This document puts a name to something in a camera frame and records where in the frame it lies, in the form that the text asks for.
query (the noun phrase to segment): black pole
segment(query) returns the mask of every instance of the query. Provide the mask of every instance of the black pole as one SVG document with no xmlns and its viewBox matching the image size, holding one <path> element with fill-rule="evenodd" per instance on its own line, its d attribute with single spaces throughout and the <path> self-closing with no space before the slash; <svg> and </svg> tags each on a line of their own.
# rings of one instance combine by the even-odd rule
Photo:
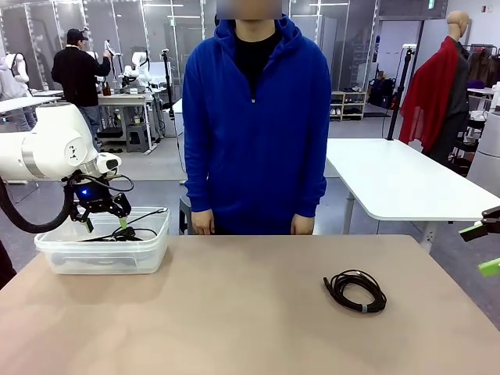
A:
<svg viewBox="0 0 500 375">
<path fill-rule="evenodd" d="M 165 78 L 166 78 L 166 92 L 169 95 L 169 116 L 173 120 L 173 102 L 172 102 L 172 91 L 170 90 L 170 76 L 169 76 L 169 64 L 168 57 L 166 55 L 166 50 L 162 51 L 163 64 L 165 64 Z"/>
<path fill-rule="evenodd" d="M 396 94 L 394 111 L 392 111 L 391 126 L 389 127 L 389 135 L 387 136 L 388 141 L 394 140 L 394 128 L 396 126 L 396 120 L 398 119 L 399 106 L 401 105 L 401 97 L 403 95 L 403 91 L 405 90 L 406 74 L 408 74 L 409 62 L 412 60 L 412 55 L 412 49 L 408 48 L 405 56 L 405 66 L 403 67 L 403 73 L 401 75 L 401 82 L 399 83 L 398 93 Z"/>
</svg>

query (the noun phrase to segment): person in gray clothing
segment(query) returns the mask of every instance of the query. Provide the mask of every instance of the person in gray clothing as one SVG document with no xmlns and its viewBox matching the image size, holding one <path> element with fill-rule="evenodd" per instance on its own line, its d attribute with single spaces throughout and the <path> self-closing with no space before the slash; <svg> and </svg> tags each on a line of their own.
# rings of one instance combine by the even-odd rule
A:
<svg viewBox="0 0 500 375">
<path fill-rule="evenodd" d="M 0 100 L 22 98 L 23 96 L 26 96 L 26 89 L 14 78 L 5 63 L 5 57 L 0 58 Z M 30 131 L 37 123 L 33 111 L 28 107 L 10 111 L 9 120 L 13 121 L 21 131 Z"/>
</svg>

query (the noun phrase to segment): red shawl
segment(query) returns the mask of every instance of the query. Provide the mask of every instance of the red shawl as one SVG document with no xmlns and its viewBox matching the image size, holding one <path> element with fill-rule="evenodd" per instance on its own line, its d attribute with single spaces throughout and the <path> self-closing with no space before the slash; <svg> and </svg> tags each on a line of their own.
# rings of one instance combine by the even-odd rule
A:
<svg viewBox="0 0 500 375">
<path fill-rule="evenodd" d="M 424 151 L 433 146 L 445 119 L 458 64 L 456 44 L 446 37 L 439 51 L 416 71 L 401 108 L 401 142 L 418 139 Z"/>
</svg>

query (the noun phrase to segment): mannequin head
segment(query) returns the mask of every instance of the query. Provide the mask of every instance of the mannequin head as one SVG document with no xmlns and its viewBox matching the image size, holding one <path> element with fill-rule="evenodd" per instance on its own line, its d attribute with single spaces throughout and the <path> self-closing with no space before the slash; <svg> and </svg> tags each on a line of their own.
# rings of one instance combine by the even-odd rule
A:
<svg viewBox="0 0 500 375">
<path fill-rule="evenodd" d="M 448 22 L 448 35 L 455 41 L 459 41 L 467 31 L 469 26 L 469 15 L 461 10 L 451 12 L 448 14 L 446 21 Z"/>
</svg>

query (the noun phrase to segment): black jacket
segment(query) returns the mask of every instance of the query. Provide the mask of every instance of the black jacket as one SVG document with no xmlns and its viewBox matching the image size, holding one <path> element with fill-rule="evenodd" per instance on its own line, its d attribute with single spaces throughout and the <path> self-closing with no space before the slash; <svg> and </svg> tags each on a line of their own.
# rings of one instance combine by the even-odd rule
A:
<svg viewBox="0 0 500 375">
<path fill-rule="evenodd" d="M 68 102 L 79 107 L 92 107 L 98 104 L 95 76 L 106 77 L 110 70 L 108 58 L 99 64 L 88 53 L 66 47 L 55 54 L 52 79 L 62 85 Z"/>
</svg>

